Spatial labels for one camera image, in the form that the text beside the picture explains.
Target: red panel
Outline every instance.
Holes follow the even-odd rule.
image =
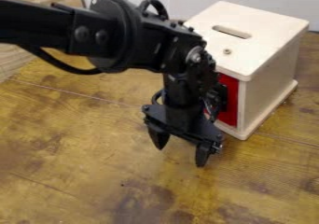
[[[237,79],[220,74],[219,82],[227,85],[228,88],[228,102],[227,111],[220,112],[217,119],[231,126],[236,127],[236,113],[237,113]]]

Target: white box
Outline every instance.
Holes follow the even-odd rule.
[[[309,23],[217,2],[185,25],[195,27],[208,42],[216,71],[225,77],[221,82],[231,88],[231,107],[216,127],[245,140],[296,87],[299,41]]]

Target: wooden floor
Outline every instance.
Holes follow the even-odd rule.
[[[36,60],[0,85],[0,223],[319,223],[319,35],[296,78],[249,140],[225,135],[197,169],[195,147],[172,138],[159,152],[141,122],[159,75],[80,77]]]

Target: wooden box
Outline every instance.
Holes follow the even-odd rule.
[[[228,86],[228,107],[217,128],[245,140],[296,87],[295,65],[308,22],[217,2],[185,25],[195,27]]]

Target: robotic arm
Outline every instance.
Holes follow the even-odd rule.
[[[128,68],[161,73],[164,87],[152,104],[141,107],[151,139],[157,149],[171,134],[188,140],[197,146],[196,165],[204,166],[221,149],[213,122],[227,107],[227,87],[217,82],[205,41],[192,27],[169,21],[159,0],[139,6],[127,0],[92,0],[89,9],[0,0],[0,17],[0,42],[16,44],[69,73],[119,73]],[[92,69],[69,66],[41,48],[87,56]]]

